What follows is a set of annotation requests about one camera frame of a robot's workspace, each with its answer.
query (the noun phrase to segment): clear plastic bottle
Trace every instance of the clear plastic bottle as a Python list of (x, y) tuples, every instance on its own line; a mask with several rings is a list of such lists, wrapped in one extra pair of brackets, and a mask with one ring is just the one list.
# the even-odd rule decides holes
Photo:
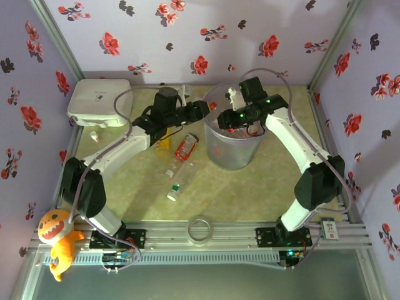
[(169, 165), (169, 168), (165, 174), (167, 174), (169, 177), (173, 177), (182, 167), (183, 163), (188, 160), (198, 141), (199, 138), (194, 134), (187, 134), (179, 147), (176, 149), (174, 160)]
[(195, 173), (196, 166), (192, 162), (185, 161), (182, 168), (176, 174), (174, 184), (167, 194), (168, 199), (176, 201), (183, 189), (186, 189)]

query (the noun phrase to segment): bottle cap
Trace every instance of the bottle cap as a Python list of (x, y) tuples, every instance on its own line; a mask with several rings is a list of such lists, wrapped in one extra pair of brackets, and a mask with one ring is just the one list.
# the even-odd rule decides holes
[(97, 139), (99, 137), (99, 135), (96, 131), (91, 131), (90, 136), (92, 137), (92, 139)]
[(172, 172), (171, 170), (167, 170), (165, 172), (165, 174), (167, 174), (169, 177), (173, 177), (174, 176), (174, 172)]
[(176, 198), (178, 198), (178, 193), (172, 189), (168, 192), (167, 197), (172, 201), (176, 201)]

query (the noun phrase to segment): cable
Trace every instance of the cable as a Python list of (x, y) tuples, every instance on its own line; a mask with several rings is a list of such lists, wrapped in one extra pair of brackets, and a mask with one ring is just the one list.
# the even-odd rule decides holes
[(94, 159), (87, 165), (86, 169), (83, 171), (82, 176), (81, 176), (81, 178), (79, 179), (79, 182), (78, 182), (78, 184), (77, 184), (76, 193), (75, 193), (75, 197), (74, 197), (74, 202), (72, 203), (71, 213), (69, 214), (69, 218), (68, 218), (68, 223), (69, 223), (69, 224), (71, 224), (71, 223), (73, 222), (74, 212), (75, 212), (75, 210), (76, 210), (76, 206), (78, 205), (78, 200), (79, 200), (79, 197), (80, 197), (80, 195), (81, 195), (82, 185), (83, 185), (83, 182), (84, 182), (84, 180), (85, 180), (85, 177), (86, 177), (86, 175), (88, 174), (88, 172), (90, 171), (90, 169), (93, 167), (93, 165), (96, 163), (96, 161), (97, 161), (98, 159), (101, 159), (101, 158), (102, 158), (104, 155), (106, 155), (108, 152), (110, 152), (110, 151), (113, 150), (114, 148), (116, 148), (116, 147), (118, 147), (119, 145), (121, 145), (121, 144), (131, 135), (132, 130), (133, 130), (132, 122), (131, 122), (131, 120), (130, 120), (128, 117), (124, 116), (123, 114), (121, 114), (121, 113), (118, 111), (118, 108), (117, 108), (117, 101), (118, 101), (118, 99), (121, 98), (123, 95), (125, 95), (125, 94), (127, 94), (127, 93), (129, 93), (129, 92), (131, 92), (131, 91), (135, 91), (135, 90), (137, 90), (137, 89), (156, 89), (156, 90), (159, 90), (158, 87), (133, 87), (132, 89), (128, 89), (127, 91), (122, 92), (121, 94), (119, 94), (119, 95), (115, 98), (114, 104), (113, 104), (114, 110), (115, 110), (115, 112), (116, 112), (116, 114), (117, 114), (118, 116), (120, 116), (121, 118), (123, 118), (123, 119), (125, 119), (125, 120), (127, 121), (129, 128), (128, 128), (128, 130), (127, 130), (127, 132), (126, 132), (126, 134), (124, 135), (123, 138), (121, 138), (117, 143), (115, 143), (115, 144), (109, 146), (109, 147), (108, 147), (107, 149), (105, 149), (102, 153), (100, 153), (99, 155), (97, 155), (96, 158), (94, 158)]
[(270, 72), (275, 74), (276, 76), (278, 76), (279, 78), (282, 79), (282, 81), (285, 83), (287, 90), (289, 91), (289, 107), (288, 107), (288, 114), (289, 114), (289, 120), (292, 123), (293, 128), (297, 131), (297, 133), (302, 137), (302, 139), (304, 140), (304, 142), (314, 151), (314, 153), (318, 156), (319, 159), (321, 159), (325, 165), (328, 166), (328, 168), (333, 172), (333, 174), (339, 179), (340, 183), (343, 185), (343, 188), (346, 190), (347, 192), (347, 196), (349, 197), (349, 205), (346, 209), (343, 210), (335, 210), (335, 209), (328, 209), (328, 208), (320, 208), (320, 209), (316, 209), (316, 212), (319, 211), (329, 211), (332, 213), (341, 213), (341, 214), (345, 214), (348, 211), (350, 211), (352, 205), (353, 205), (353, 197), (351, 194), (351, 191), (348, 187), (348, 185), (346, 184), (346, 182), (344, 181), (343, 177), (336, 171), (336, 169), (332, 166), (332, 164), (327, 161), (325, 159), (325, 157), (323, 157), (319, 151), (314, 147), (314, 145), (312, 144), (311, 141), (309, 141), (309, 139), (303, 134), (303, 132), (297, 127), (296, 123), (294, 122), (294, 118), (293, 118), (293, 114), (292, 114), (292, 106), (293, 106), (293, 94), (292, 94), (292, 89), (289, 85), (289, 83), (286, 81), (286, 79), (280, 75), (278, 72), (271, 70), (271, 69), (267, 69), (265, 67), (257, 67), (255, 69), (252, 69), (246, 73), (244, 73), (241, 77), (239, 82), (243, 81), (243, 79), (250, 73), (255, 72), (255, 71), (266, 71), (266, 72)]
[[(348, 187), (348, 185), (346, 184), (346, 182), (344, 181), (343, 177), (339, 174), (339, 172), (336, 171), (336, 169), (332, 166), (332, 164), (325, 159), (325, 157), (323, 157), (321, 155), (321, 153), (319, 153), (319, 151), (314, 147), (314, 145), (312, 144), (312, 142), (303, 134), (303, 132), (297, 127), (296, 123), (294, 122), (294, 118), (293, 118), (293, 114), (292, 114), (292, 106), (293, 106), (293, 94), (292, 94), (292, 89), (289, 85), (289, 83), (286, 81), (286, 79), (280, 75), (278, 72), (271, 70), (271, 69), (267, 69), (265, 67), (257, 67), (255, 69), (252, 69), (246, 73), (244, 73), (242, 75), (242, 77), (240, 77), (239, 82), (243, 81), (243, 79), (250, 73), (254, 72), (254, 71), (266, 71), (266, 72), (270, 72), (275, 74), (277, 77), (281, 78), (282, 81), (285, 83), (287, 90), (289, 91), (289, 107), (287, 109), (288, 111), (288, 117), (289, 120), (293, 126), (293, 128), (297, 131), (297, 133), (301, 136), (301, 138), (303, 139), (303, 141), (314, 151), (314, 153), (316, 154), (316, 156), (325, 164), (328, 166), (328, 168), (333, 172), (333, 174), (339, 179), (340, 183), (343, 185), (343, 188), (346, 190), (347, 192), (347, 196), (349, 198), (349, 205), (347, 206), (346, 209), (343, 210), (335, 210), (335, 209), (328, 209), (328, 208), (320, 208), (320, 209), (315, 209), (315, 211), (313, 211), (308, 218), (305, 220), (304, 227), (307, 228), (313, 228), (313, 229), (317, 229), (316, 227), (312, 227), (308, 224), (308, 222), (311, 220), (311, 218), (318, 213), (319, 211), (329, 211), (332, 213), (341, 213), (341, 214), (346, 214), (348, 211), (350, 211), (350, 209), (353, 206), (353, 196), (351, 194), (351, 191)], [(307, 252), (307, 255), (296, 265), (296, 268), (298, 268), (302, 263), (304, 263), (304, 261), (306, 261), (308, 259), (308, 257), (310, 256), (310, 254), (312, 253), (312, 251), (314, 250), (314, 248), (317, 246), (320, 238), (321, 238), (321, 230), (318, 228), (318, 238), (317, 240), (314, 242), (314, 244), (311, 246), (311, 249)]]
[(113, 237), (113, 236), (110, 236), (108, 233), (105, 233), (103, 230), (101, 230), (101, 229), (99, 229), (98, 227), (96, 227), (96, 225), (94, 225), (89, 219), (86, 219), (86, 218), (85, 218), (85, 220), (86, 220), (86, 222), (87, 222), (90, 226), (96, 228), (97, 231), (99, 231), (99, 233), (101, 233), (101, 234), (102, 234), (103, 236), (105, 236), (106, 238), (112, 239), (113, 241), (116, 241), (116, 242), (119, 242), (119, 243), (122, 243), (122, 244), (125, 244), (125, 245), (128, 245), (128, 246), (131, 246), (132, 248), (134, 248), (134, 249), (137, 251), (137, 253), (138, 253), (139, 255), (136, 257), (136, 259), (133, 259), (129, 264), (127, 264), (127, 265), (125, 265), (125, 266), (119, 267), (119, 268), (118, 268), (119, 271), (122, 271), (123, 269), (126, 269), (126, 268), (128, 268), (128, 267), (130, 267), (130, 266), (136, 264), (136, 263), (142, 258), (142, 252), (140, 251), (139, 247), (137, 247), (134, 243), (129, 242), (129, 241), (125, 241), (125, 240), (123, 240), (123, 239), (118, 239), (118, 238)]
[(171, 134), (168, 134), (166, 137), (163, 137), (162, 139), (159, 139), (159, 141), (163, 141), (163, 140), (169, 138), (170, 136), (173, 136), (174, 134), (177, 134), (177, 133), (178, 133), (179, 131), (181, 131), (182, 129), (183, 129), (183, 125), (181, 125), (181, 128), (180, 128), (179, 130), (177, 130), (177, 131), (175, 131), (175, 132), (173, 132), (173, 133), (171, 133)]
[[(75, 197), (74, 197), (74, 202), (72, 203), (71, 212), (70, 212), (70, 214), (69, 214), (69, 218), (68, 218), (68, 223), (69, 223), (69, 224), (71, 224), (71, 223), (73, 222), (73, 220), (74, 220), (74, 212), (75, 212), (75, 210), (76, 210), (76, 206), (78, 205), (79, 196), (81, 195), (82, 185), (83, 185), (83, 182), (84, 182), (84, 180), (85, 180), (85, 177), (86, 177), (86, 175), (88, 174), (88, 172), (90, 171), (90, 169), (93, 167), (93, 165), (96, 163), (96, 161), (97, 161), (98, 159), (101, 159), (101, 158), (102, 158), (104, 155), (106, 155), (108, 152), (110, 152), (110, 151), (113, 150), (114, 148), (118, 147), (120, 144), (122, 144), (122, 143), (131, 135), (132, 130), (133, 130), (132, 122), (131, 122), (131, 120), (130, 120), (128, 117), (124, 116), (123, 114), (121, 114), (121, 113), (118, 111), (117, 102), (118, 102), (118, 99), (121, 98), (123, 95), (125, 95), (125, 94), (127, 94), (127, 93), (129, 93), (129, 92), (138, 90), (138, 89), (155, 89), (155, 90), (159, 90), (158, 87), (133, 87), (132, 89), (128, 89), (127, 91), (122, 92), (121, 94), (119, 94), (119, 95), (115, 98), (114, 104), (113, 104), (114, 110), (115, 110), (115, 112), (116, 112), (116, 114), (117, 114), (118, 116), (122, 117), (123, 119), (125, 119), (125, 120), (127, 121), (129, 128), (128, 128), (128, 130), (127, 130), (127, 132), (126, 132), (126, 134), (124, 135), (123, 138), (121, 138), (117, 143), (115, 143), (115, 144), (109, 146), (109, 147), (108, 147), (107, 149), (105, 149), (102, 153), (100, 153), (99, 155), (97, 155), (96, 158), (94, 158), (93, 161), (91, 161), (91, 162), (87, 165), (86, 169), (83, 171), (82, 176), (81, 176), (81, 178), (79, 179), (79, 182), (78, 182), (78, 185), (77, 185), (77, 188), (76, 188), (76, 193), (75, 193)], [(108, 233), (106, 233), (106, 232), (102, 231), (101, 229), (99, 229), (95, 224), (93, 224), (93, 223), (92, 223), (89, 219), (87, 219), (87, 218), (85, 218), (85, 221), (86, 221), (89, 225), (91, 225), (93, 228), (96, 228), (103, 236), (106, 236), (107, 238), (112, 239), (113, 241), (116, 241), (116, 242), (119, 242), (119, 243), (126, 244), (126, 245), (128, 245), (128, 246), (131, 246), (132, 248), (134, 248), (134, 249), (139, 253), (138, 257), (137, 257), (135, 260), (132, 260), (132, 262), (130, 262), (129, 264), (120, 267), (119, 270), (126, 269), (126, 268), (128, 268), (129, 266), (132, 266), (133, 264), (136, 264), (136, 263), (141, 259), (142, 254), (141, 254), (141, 252), (140, 252), (140, 249), (139, 249), (134, 243), (131, 243), (131, 242), (129, 242), (129, 241), (124, 241), (124, 240), (122, 240), (122, 239), (118, 239), (118, 238), (115, 238), (115, 237), (109, 235)]]

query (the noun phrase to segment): floral wallpaper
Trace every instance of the floral wallpaper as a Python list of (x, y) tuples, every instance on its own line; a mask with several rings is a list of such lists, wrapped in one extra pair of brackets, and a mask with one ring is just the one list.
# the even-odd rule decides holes
[(400, 294), (399, 14), (397, 0), (366, 1), (314, 88), (391, 299)]
[[(283, 73), (291, 84), (309, 84), (349, 4), (44, 2), (87, 78), (126, 78), (133, 84), (232, 82), (256, 67)], [(346, 59), (340, 61), (339, 74)], [(276, 76), (259, 76), (266, 84), (281, 84)]]
[(28, 1), (2, 3), (0, 28), (0, 240), (7, 257), (0, 299), (10, 299), (34, 228), (53, 200), (76, 81)]

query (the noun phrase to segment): stuffed animal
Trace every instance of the stuffed animal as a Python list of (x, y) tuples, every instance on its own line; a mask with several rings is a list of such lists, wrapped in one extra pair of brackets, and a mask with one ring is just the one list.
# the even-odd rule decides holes
[(69, 212), (55, 209), (47, 212), (39, 223), (39, 239), (52, 245), (51, 258), (58, 258), (58, 264), (50, 264), (50, 271), (56, 281), (61, 281), (61, 274), (73, 263), (75, 241), (84, 239), (81, 231), (74, 231), (74, 224), (68, 223)]

